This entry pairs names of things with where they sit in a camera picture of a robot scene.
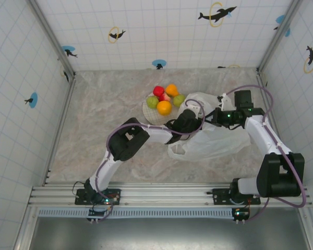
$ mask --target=white plastic bag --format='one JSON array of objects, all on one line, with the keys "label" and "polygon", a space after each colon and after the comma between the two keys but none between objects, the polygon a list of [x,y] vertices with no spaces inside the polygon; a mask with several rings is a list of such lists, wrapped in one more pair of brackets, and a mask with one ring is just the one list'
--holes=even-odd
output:
[{"label": "white plastic bag", "polygon": [[[205,111],[209,114],[219,106],[216,96],[205,93],[189,94],[187,99],[199,101]],[[181,104],[178,116],[185,109],[185,101]],[[226,110],[235,109],[231,102],[228,102]],[[168,155],[176,160],[199,161],[202,159],[213,159],[217,157],[236,154],[243,147],[250,145],[250,138],[246,130],[238,128],[229,130],[224,127],[216,127],[207,122],[203,124],[202,130],[186,141],[178,141],[168,146]]]}]

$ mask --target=green apple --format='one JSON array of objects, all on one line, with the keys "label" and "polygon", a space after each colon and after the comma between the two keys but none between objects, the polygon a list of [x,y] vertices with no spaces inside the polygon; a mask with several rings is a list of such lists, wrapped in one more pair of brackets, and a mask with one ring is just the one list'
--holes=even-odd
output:
[{"label": "green apple", "polygon": [[177,95],[174,97],[173,99],[173,104],[176,106],[176,107],[180,107],[182,102],[184,102],[184,100],[186,99],[186,97],[184,95]]},{"label": "green apple", "polygon": [[157,105],[159,103],[159,100],[156,96],[149,96],[147,99],[146,99],[146,103],[147,103],[147,106],[149,108],[157,108]]}]

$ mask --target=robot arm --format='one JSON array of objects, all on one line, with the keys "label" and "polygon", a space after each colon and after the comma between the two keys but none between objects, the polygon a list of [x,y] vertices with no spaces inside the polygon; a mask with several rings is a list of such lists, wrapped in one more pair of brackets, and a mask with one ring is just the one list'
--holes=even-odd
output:
[{"label": "robot arm", "polygon": [[[300,188],[297,181],[276,144],[286,153],[295,167],[299,178],[303,179],[304,158],[301,154],[294,154],[286,147],[272,130],[269,122],[264,121],[264,111],[254,108],[251,102],[250,91],[235,92],[236,110],[216,108],[207,115],[211,120],[205,120],[218,127],[242,126],[249,133],[260,151],[265,155],[260,171],[254,178],[237,178],[230,185],[230,200],[233,204],[247,200],[248,196],[260,195],[261,197],[298,196]],[[103,163],[95,174],[85,182],[85,194],[92,204],[98,204],[102,197],[99,192],[106,191],[111,177],[122,162],[130,159],[146,142],[159,142],[171,144],[178,141],[180,134],[192,133],[201,126],[198,118],[200,108],[188,105],[188,109],[173,122],[163,126],[150,126],[139,123],[136,118],[126,121],[107,141],[107,151]],[[280,167],[287,173],[280,173]]]}]

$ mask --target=red apple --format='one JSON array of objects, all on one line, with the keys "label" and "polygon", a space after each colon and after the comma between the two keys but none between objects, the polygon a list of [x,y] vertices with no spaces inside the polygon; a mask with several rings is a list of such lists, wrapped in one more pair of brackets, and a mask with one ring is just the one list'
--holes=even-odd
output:
[{"label": "red apple", "polygon": [[166,93],[163,93],[160,97],[159,97],[159,102],[161,101],[168,101],[170,102],[171,101],[171,98],[166,94]]},{"label": "red apple", "polygon": [[160,97],[163,93],[165,93],[165,89],[161,86],[156,86],[153,90],[153,95]]}]

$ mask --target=white wall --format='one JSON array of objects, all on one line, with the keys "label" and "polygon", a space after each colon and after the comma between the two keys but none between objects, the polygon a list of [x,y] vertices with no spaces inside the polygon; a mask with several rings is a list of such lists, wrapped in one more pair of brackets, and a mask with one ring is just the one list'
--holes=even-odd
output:
[{"label": "white wall", "polygon": [[[25,0],[0,1],[0,249],[11,249],[31,187],[39,185],[66,79]],[[38,93],[30,108],[24,100]]]},{"label": "white wall", "polygon": [[[257,67],[291,0],[38,0],[75,70]],[[213,28],[209,16],[236,7]],[[221,20],[212,24],[219,25]],[[126,32],[108,40],[113,27]]]},{"label": "white wall", "polygon": [[305,0],[291,23],[265,74],[275,98],[274,115],[283,141],[306,160],[304,182],[313,199],[313,62],[308,67],[307,46],[313,48],[313,0]]}]

